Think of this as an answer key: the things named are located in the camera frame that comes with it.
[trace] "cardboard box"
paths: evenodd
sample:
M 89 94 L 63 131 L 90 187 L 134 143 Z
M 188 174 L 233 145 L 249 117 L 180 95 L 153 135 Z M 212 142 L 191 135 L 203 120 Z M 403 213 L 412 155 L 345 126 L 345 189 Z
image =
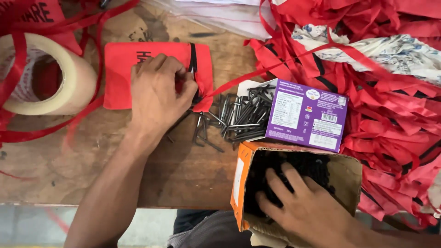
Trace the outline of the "cardboard box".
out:
M 281 79 L 264 83 L 244 81 L 237 94 L 246 95 L 247 88 L 268 84 L 276 89 L 265 137 L 339 152 L 347 97 Z
M 329 184 L 336 189 L 335 196 L 339 203 L 352 215 L 360 199 L 360 186 L 362 180 L 362 165 L 352 157 L 323 151 L 315 148 L 299 147 L 296 145 L 282 145 L 264 142 L 243 142 L 239 146 L 238 161 L 231 195 L 231 206 L 237 220 L 239 231 L 250 230 L 253 232 L 252 245 L 266 245 L 270 247 L 309 247 L 305 241 L 296 235 L 287 233 L 277 223 L 266 224 L 262 218 L 243 212 L 245 183 L 257 150 L 275 150 L 285 152 L 311 152 L 329 155 L 328 163 L 330 173 Z

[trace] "person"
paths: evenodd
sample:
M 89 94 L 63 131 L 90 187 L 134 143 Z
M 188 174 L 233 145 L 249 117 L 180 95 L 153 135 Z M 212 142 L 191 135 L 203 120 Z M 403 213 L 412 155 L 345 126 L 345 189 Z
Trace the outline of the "person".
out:
M 180 94 L 175 91 L 176 78 L 184 80 Z M 131 122 L 119 147 L 82 199 L 64 243 L 66 248 L 117 247 L 135 214 L 141 177 L 149 155 L 167 129 L 190 108 L 198 88 L 182 63 L 164 54 L 133 66 L 131 81 Z M 276 207 L 263 192 L 257 193 L 257 202 L 261 210 L 287 232 L 299 236 L 312 247 L 440 246 L 436 235 L 403 235 L 400 232 L 385 235 L 372 231 L 354 219 L 312 179 L 302 178 L 290 164 L 283 164 L 282 170 L 295 193 L 290 193 L 269 169 L 266 172 L 268 184 L 284 206 Z M 191 211 L 186 216 L 188 220 L 194 219 Z M 196 219 L 198 223 L 181 218 L 178 228 L 179 221 L 175 222 L 175 235 L 171 239 L 174 248 L 251 247 L 251 232 L 238 231 L 232 211 L 206 211 L 202 218 L 199 215 Z

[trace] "wooden tabletop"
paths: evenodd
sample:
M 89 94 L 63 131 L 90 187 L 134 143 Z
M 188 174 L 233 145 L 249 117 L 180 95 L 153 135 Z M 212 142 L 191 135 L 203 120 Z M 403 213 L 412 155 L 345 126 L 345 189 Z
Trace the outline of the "wooden tabletop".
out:
M 110 7 L 121 2 L 123 0 L 113 0 Z M 102 47 L 107 42 L 138 42 L 146 38 L 209 45 L 215 88 L 255 69 L 253 50 L 243 46 L 245 37 L 207 29 L 144 3 L 107 21 Z M 97 51 L 92 43 L 87 47 L 85 58 L 97 70 Z M 8 128 L 33 131 L 69 118 L 17 115 Z M 34 141 L 3 144 L 0 170 L 20 177 L 35 177 L 35 180 L 21 181 L 0 174 L 0 203 L 78 205 L 118 147 L 130 118 L 130 110 L 100 107 L 78 126 L 72 151 L 63 153 L 65 128 Z M 163 139 L 151 154 L 141 183 L 139 207 L 231 208 L 236 151 L 223 141 L 214 127 L 208 130 L 209 140 L 224 149 L 224 154 L 210 146 L 193 146 L 195 123 L 196 116 L 189 116 L 171 132 L 175 142 Z

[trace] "barcode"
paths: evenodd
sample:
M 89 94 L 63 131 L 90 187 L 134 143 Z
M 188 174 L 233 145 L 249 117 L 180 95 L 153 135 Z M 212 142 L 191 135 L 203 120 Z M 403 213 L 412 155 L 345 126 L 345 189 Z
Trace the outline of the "barcode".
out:
M 345 97 L 338 97 L 338 105 L 346 106 L 346 98 Z
M 337 117 L 333 115 L 321 114 L 322 120 L 329 120 L 333 123 L 337 123 Z

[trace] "hand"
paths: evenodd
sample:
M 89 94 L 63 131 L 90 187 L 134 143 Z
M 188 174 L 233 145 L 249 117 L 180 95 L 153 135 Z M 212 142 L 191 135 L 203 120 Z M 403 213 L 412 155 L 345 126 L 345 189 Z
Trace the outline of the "hand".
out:
M 289 163 L 282 171 L 294 188 L 291 193 L 272 168 L 266 171 L 268 185 L 283 203 L 280 209 L 263 192 L 256 194 L 259 207 L 287 232 L 314 247 L 350 247 L 360 244 L 370 230 L 353 218 L 324 188 L 302 177 Z
M 185 82 L 180 94 L 175 78 Z M 131 128 L 138 133 L 155 133 L 160 137 L 190 108 L 198 89 L 193 75 L 175 57 L 159 54 L 132 67 Z

